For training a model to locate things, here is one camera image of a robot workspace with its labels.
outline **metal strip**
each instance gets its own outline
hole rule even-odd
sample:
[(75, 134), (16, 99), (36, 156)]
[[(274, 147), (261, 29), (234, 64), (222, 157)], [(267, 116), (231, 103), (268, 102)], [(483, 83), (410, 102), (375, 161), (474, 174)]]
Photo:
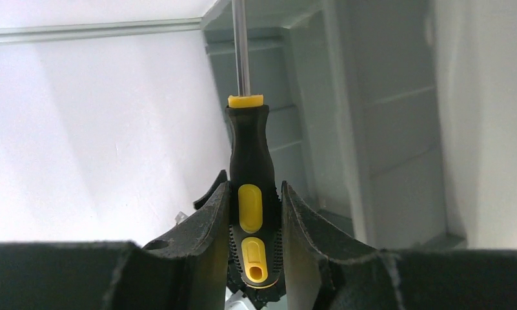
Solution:
[(200, 30), (201, 18), (0, 29), (0, 45)]

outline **white surface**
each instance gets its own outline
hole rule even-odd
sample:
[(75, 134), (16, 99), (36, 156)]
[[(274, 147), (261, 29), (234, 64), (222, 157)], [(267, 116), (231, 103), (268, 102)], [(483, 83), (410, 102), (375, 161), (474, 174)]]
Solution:
[(437, 0), (449, 230), (517, 248), (517, 0)]
[(228, 166), (201, 32), (0, 46), (0, 240), (163, 234)]
[(0, 0), (0, 28), (202, 17), (215, 0)]

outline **black and yellow screwdriver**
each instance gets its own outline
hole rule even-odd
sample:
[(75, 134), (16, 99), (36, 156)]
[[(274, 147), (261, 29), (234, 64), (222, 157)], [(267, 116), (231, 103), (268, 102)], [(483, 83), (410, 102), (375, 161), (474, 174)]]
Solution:
[(269, 107), (251, 95), (245, 0), (232, 0), (238, 96), (226, 114), (232, 128), (230, 161), (230, 248), (243, 281), (262, 289), (274, 285), (283, 269), (281, 202), (266, 142)]

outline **yellow grip inlay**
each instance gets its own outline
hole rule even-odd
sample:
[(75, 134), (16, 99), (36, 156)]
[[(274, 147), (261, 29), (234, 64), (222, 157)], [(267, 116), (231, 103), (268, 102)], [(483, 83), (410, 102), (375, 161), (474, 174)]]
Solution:
[(264, 95), (253, 95), (249, 97), (229, 96), (228, 107), (234, 109), (254, 108), (264, 105)]
[(244, 184), (238, 190), (239, 225), (249, 234), (262, 227), (262, 191), (253, 184)]
[(264, 282), (268, 278), (264, 242), (256, 237), (247, 237), (241, 243), (241, 250), (247, 278), (254, 283)]

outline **black object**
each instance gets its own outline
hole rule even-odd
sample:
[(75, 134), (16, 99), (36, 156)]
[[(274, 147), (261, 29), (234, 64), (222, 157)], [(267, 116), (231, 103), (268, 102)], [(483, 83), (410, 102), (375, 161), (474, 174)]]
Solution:
[[(282, 193), (290, 310), (517, 310), (517, 251), (377, 251), (316, 214), (288, 184)], [(229, 196), (221, 183), (144, 249), (0, 244), (0, 309), (223, 309)], [(247, 295), (261, 307), (267, 290)]]
[[(230, 259), (236, 264), (240, 277), (249, 285), (268, 287), (279, 280), (283, 270), (281, 247), (281, 202), (275, 185), (275, 172), (266, 142), (266, 122), (269, 107), (226, 108), (232, 129), (230, 160)], [(262, 227), (246, 232), (239, 225), (238, 189), (245, 184), (257, 186), (262, 192)], [(247, 237), (264, 242), (268, 276), (256, 283), (243, 270), (241, 243)]]

